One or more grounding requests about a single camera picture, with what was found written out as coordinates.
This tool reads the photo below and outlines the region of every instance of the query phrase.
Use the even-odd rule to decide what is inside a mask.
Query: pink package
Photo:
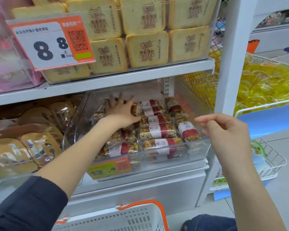
[[[0,92],[30,88],[44,82],[5,23],[5,19],[12,18],[11,9],[32,4],[31,0],[0,0]]]

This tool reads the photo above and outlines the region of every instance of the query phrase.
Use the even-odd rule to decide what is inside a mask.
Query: blue jeans
[[[234,218],[198,215],[185,221],[180,231],[238,231]]]

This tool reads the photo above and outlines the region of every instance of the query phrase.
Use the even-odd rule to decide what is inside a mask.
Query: orange basket handle
[[[146,201],[140,201],[140,202],[135,202],[135,203],[131,203],[129,205],[126,205],[123,207],[122,204],[119,204],[120,207],[118,207],[118,210],[124,210],[127,208],[131,208],[137,205],[143,205],[143,204],[155,204],[156,206],[158,206],[158,208],[161,210],[161,214],[162,214],[162,218],[163,218],[163,223],[164,223],[164,227],[165,227],[165,231],[170,231],[169,227],[168,227],[168,223],[167,223],[167,219],[166,219],[166,214],[164,211],[164,208],[162,206],[162,204],[160,202],[158,202],[157,200],[146,200]]]

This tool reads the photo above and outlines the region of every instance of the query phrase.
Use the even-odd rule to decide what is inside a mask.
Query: qr code
[[[68,31],[67,33],[73,43],[73,48],[77,52],[89,49],[86,39],[86,33],[84,30]]]

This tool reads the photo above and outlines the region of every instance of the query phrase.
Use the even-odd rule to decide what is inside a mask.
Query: white metal shelf
[[[215,61],[212,58],[208,58],[203,61],[162,66],[153,69],[143,69],[56,85],[48,85],[47,83],[44,83],[32,89],[1,93],[0,105],[143,82],[152,79],[176,76],[183,73],[192,73],[203,70],[211,70],[213,72],[214,67]]]

